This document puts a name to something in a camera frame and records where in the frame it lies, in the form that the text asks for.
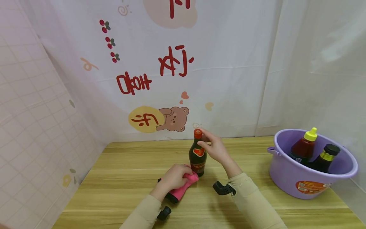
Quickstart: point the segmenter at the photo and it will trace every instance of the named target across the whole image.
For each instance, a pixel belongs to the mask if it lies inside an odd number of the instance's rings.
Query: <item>red heart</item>
[[[182,99],[188,99],[189,96],[187,95],[187,92],[182,92]]]

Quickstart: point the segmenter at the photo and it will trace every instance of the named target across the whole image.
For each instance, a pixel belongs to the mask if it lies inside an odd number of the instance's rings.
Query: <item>cherry pattern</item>
[[[102,27],[102,31],[103,31],[103,33],[107,33],[107,32],[108,32],[108,30],[111,30],[111,28],[110,28],[110,26],[109,26],[109,22],[108,22],[108,21],[100,20],[100,21],[99,21],[99,24],[100,24],[101,26],[103,26],[103,27]]]
[[[111,57],[113,57],[112,61],[115,62],[115,63],[120,60],[118,53],[115,54],[114,52],[111,52]]]
[[[105,41],[108,42],[107,46],[108,48],[112,49],[113,46],[116,46],[116,44],[114,43],[114,39],[110,39],[109,37],[106,37],[105,38]]]
[[[99,24],[102,26],[103,33],[107,33],[108,30],[111,30],[108,21],[99,20]],[[113,47],[116,46],[115,40],[113,38],[105,37],[105,41],[107,42],[107,47],[109,49],[112,49]],[[111,57],[112,57],[112,61],[114,63],[117,63],[117,61],[120,61],[118,53],[111,52],[110,54],[111,54]]]

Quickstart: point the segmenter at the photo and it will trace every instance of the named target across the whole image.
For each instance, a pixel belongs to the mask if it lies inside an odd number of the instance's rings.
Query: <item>bottle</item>
[[[309,163],[308,167],[318,170],[319,172],[329,173],[329,166],[340,151],[341,149],[338,146],[327,144],[324,147],[323,152],[313,162]]]
[[[197,144],[201,141],[202,131],[200,129],[194,130],[194,142],[189,150],[189,161],[191,163],[191,169],[196,172],[198,177],[201,177],[205,172],[205,164],[207,159],[207,152],[204,148]]]
[[[289,156],[300,164],[307,165],[314,152],[315,140],[318,135],[317,129],[313,127],[304,134],[292,147]]]

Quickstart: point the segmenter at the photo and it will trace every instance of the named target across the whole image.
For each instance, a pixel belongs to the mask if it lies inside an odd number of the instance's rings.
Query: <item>cartoon bear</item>
[[[164,115],[165,123],[157,126],[156,130],[169,130],[169,131],[184,131],[184,125],[187,122],[187,114],[189,109],[187,107],[172,107],[162,108],[159,111]]]

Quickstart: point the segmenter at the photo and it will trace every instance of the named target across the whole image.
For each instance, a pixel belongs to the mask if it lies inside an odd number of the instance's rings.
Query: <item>purple bucket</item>
[[[296,162],[287,154],[305,132],[306,130],[299,129],[281,130],[274,136],[274,147],[269,147],[267,151],[273,154],[269,168],[273,182],[287,194],[309,200],[338,180],[353,177],[358,171],[358,164],[353,155],[341,144],[320,134],[315,142],[311,161],[320,155],[326,144],[334,144],[341,149],[329,167],[330,174],[310,169]]]

